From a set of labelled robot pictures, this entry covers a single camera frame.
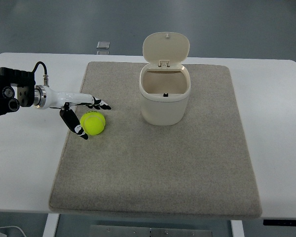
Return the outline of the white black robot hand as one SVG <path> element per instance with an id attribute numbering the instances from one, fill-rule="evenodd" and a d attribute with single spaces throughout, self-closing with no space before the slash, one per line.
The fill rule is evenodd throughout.
<path id="1" fill-rule="evenodd" d="M 71 109 L 72 106 L 87 106 L 96 110 L 110 110 L 111 107 L 103 100 L 90 94 L 54 91 L 47 86 L 42 87 L 46 92 L 44 108 L 60 109 L 60 117 L 69 130 L 87 140 L 88 135 L 82 128 L 78 117 Z"/>

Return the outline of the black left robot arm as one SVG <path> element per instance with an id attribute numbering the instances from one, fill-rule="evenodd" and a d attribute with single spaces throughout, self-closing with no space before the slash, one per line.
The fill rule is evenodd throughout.
<path id="1" fill-rule="evenodd" d="M 35 72 L 43 66 L 43 82 L 48 86 L 46 65 L 39 61 L 30 72 L 0 67 L 0 116 L 16 112 L 20 107 L 39 105 L 46 96 L 36 86 Z"/>

